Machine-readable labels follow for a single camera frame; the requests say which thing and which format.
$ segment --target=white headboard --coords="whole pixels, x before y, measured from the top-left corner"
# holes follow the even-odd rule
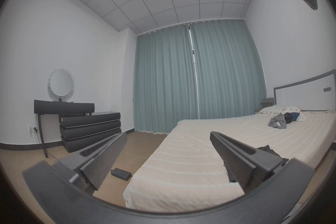
[[[297,83],[275,87],[274,103],[302,110],[336,109],[336,70]]]

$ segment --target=gray cloth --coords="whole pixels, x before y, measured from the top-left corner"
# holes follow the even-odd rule
[[[273,128],[278,128],[278,129],[286,129],[286,121],[285,121],[285,116],[283,114],[279,114],[275,117],[272,117],[271,120],[269,121],[268,125]]]

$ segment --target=patterned pillow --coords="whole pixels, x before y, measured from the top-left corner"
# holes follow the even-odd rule
[[[280,113],[285,114],[285,113],[292,113],[292,112],[300,112],[301,109],[296,107],[296,106],[283,106],[283,105],[273,105],[269,107],[265,107],[260,110],[259,113],[264,113],[264,114],[269,114],[269,115],[278,115]]]

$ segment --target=baseboard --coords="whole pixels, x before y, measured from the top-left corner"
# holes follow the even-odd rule
[[[134,128],[133,129],[129,129],[128,131],[126,131],[127,134],[133,133],[134,132]]]
[[[56,142],[45,143],[46,148],[51,148],[51,147],[56,147],[56,146],[62,146],[62,142],[56,141]],[[12,144],[0,143],[0,149],[5,149],[8,151],[34,151],[34,150],[41,149],[41,148],[42,148],[41,144],[12,145]]]

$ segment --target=mattress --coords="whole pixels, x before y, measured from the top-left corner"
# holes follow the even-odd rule
[[[306,121],[287,129],[268,127],[271,115],[214,120],[182,120],[133,175],[126,207],[151,212],[204,209],[244,195],[230,183],[223,160],[210,142],[217,131],[253,147],[270,145],[283,158],[297,158],[316,168],[334,141],[336,113],[303,112]]]

